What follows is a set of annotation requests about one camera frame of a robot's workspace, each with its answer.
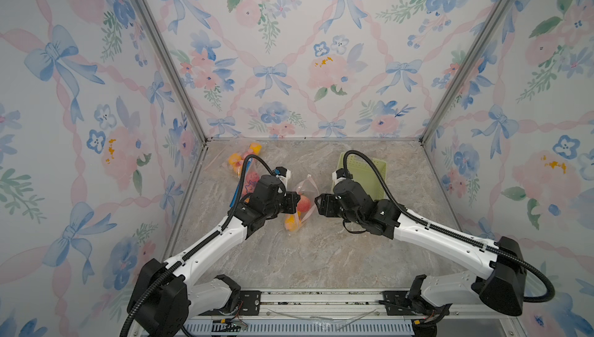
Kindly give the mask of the yellow peach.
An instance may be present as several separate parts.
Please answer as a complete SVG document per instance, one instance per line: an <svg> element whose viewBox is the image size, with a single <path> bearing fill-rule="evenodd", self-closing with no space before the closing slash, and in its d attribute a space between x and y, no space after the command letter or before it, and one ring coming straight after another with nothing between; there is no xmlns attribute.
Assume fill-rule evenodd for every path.
<svg viewBox="0 0 594 337"><path fill-rule="evenodd" d="M303 223L298 215L290 215L285 218L284 227L289 232L296 232L302 227Z"/></svg>
<svg viewBox="0 0 594 337"><path fill-rule="evenodd" d="M227 162L229 163L230 167L236 173L240 173L242 170L243 163L244 163L244 158L242 157L241 154L234 153L229 157Z"/></svg>
<svg viewBox="0 0 594 337"><path fill-rule="evenodd" d="M256 143L256 142L251 143L248 148L248 151L251 154L255 154L255 155L260 155L261 150L262 150L262 145L260 143Z"/></svg>

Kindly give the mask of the blue zipper clear bag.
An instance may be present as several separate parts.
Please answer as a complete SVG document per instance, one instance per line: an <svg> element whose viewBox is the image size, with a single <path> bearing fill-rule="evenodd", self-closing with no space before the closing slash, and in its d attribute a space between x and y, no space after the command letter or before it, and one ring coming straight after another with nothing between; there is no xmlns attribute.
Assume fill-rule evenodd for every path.
<svg viewBox="0 0 594 337"><path fill-rule="evenodd" d="M256 158L251 158L246 162L245 158L241 157L239 154L232 154L232 156L229 157L228 163L238 178L241 177L243 167L246 165L246 173L243 179L244 182L242 186L241 198L243 198L248 193L253 193L257 182L264 172L261 163Z"/></svg>

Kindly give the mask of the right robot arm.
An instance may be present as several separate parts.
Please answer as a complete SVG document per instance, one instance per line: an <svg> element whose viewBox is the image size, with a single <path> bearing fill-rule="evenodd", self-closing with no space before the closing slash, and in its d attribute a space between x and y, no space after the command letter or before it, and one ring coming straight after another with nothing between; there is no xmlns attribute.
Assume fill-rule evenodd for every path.
<svg viewBox="0 0 594 337"><path fill-rule="evenodd" d="M438 315L453 304L485 305L503 315L522 314L526 271L507 259L519 252L515 243L501 240L494 245L504 254L492 253L487 247L493 241L479 240L474 246L473 236L425 221L389 199L374 200L349 179L339 182L333 193L316 197L315 203L322 216L355 223L375 236L417 245L464 267L463 272L447 276L416 276L407 295L398 300L403 307L417 314Z"/></svg>

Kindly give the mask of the pink peach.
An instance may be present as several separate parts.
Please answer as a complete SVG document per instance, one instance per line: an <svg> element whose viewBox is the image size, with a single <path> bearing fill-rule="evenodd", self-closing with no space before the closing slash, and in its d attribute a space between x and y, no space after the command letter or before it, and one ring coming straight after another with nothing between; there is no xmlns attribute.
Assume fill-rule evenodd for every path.
<svg viewBox="0 0 594 337"><path fill-rule="evenodd" d="M258 174L256 171L252 171L247 173L245 180L244 180L244 187L247 191L253 191L256 184L258 183L260 179L260 174Z"/></svg>
<svg viewBox="0 0 594 337"><path fill-rule="evenodd" d="M300 200L297 204L298 213L308 213L312 207L312 202L307 196L300 196Z"/></svg>

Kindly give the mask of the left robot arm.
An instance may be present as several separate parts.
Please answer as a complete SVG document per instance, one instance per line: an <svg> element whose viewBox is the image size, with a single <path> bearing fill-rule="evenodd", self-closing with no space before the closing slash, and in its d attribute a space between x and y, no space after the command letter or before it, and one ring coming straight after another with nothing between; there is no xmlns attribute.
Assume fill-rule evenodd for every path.
<svg viewBox="0 0 594 337"><path fill-rule="evenodd" d="M175 336L190 318L214 310L234 312L241 293L235 281L225 275L203 284L199 279L267 220L295 213L300 197L287 189L290 179L291 172L281 167L261 176L253 193L236 200L227 217L195 244L165 261L145 263L120 334L129 335L133 324L138 324L151 336Z"/></svg>

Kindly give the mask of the pink zipper clear bag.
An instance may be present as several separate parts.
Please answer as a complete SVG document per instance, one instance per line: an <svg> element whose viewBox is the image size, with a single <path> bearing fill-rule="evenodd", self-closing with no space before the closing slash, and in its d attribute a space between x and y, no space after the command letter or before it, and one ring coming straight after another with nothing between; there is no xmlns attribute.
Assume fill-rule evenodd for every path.
<svg viewBox="0 0 594 337"><path fill-rule="evenodd" d="M251 139L238 138L224 142L223 148L207 163L206 171L226 169L240 176L244 161L249 154L260 155L263 144Z"/></svg>
<svg viewBox="0 0 594 337"><path fill-rule="evenodd" d="M315 199L320 195L320 190L311 174L301 181L295 188L299 195L296 213L286 216L284 227L289 232L299 231L314 213L318 213Z"/></svg>

